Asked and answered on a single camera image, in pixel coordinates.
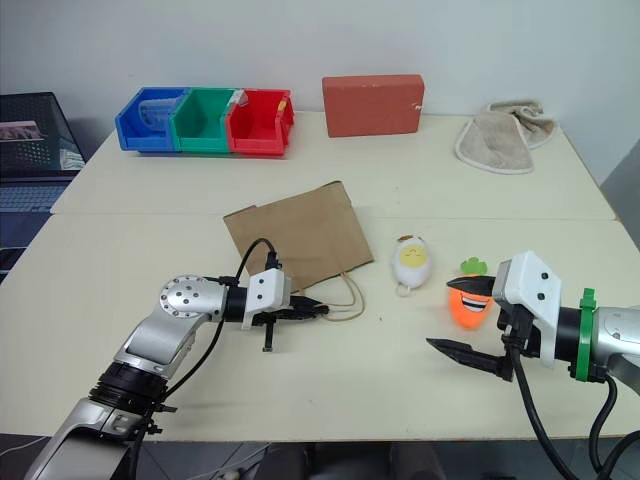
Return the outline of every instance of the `plastic bin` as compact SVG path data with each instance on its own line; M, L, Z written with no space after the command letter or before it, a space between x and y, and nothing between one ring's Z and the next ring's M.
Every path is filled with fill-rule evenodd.
M289 90L245 89L246 98L233 103L227 116L232 152L282 155L289 144L293 107Z
M192 88L169 118L177 150L229 152L225 116L232 88Z
M189 90L186 87L145 87L140 89L116 117L120 148L140 152L172 152L177 150L166 123L162 128L156 122L154 130L152 130L143 122L140 116L140 103L146 100L177 99L188 93Z

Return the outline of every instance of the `white egg toy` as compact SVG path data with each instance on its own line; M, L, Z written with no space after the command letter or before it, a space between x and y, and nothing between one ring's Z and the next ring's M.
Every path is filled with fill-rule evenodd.
M393 255L393 273L399 285L407 291L422 285L431 273L431 256L422 238L417 235L405 235L398 239Z

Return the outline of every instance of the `clear plastic item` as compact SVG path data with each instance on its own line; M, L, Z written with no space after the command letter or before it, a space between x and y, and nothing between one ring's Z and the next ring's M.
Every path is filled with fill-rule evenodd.
M154 98L143 100L138 105L140 120L151 131L164 132L167 129L169 115L182 100L182 95L175 98Z

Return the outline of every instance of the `green clamp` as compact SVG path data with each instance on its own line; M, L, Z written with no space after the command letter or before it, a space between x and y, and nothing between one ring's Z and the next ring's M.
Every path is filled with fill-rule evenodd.
M591 355L591 334L593 332L593 311L596 309L596 291L585 288L580 300L580 342L576 361L576 380L589 380L589 357Z

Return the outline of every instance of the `green storage bin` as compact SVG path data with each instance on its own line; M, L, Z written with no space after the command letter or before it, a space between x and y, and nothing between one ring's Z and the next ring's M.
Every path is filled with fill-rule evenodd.
M192 88L169 118L176 150L229 152L225 117L233 88Z

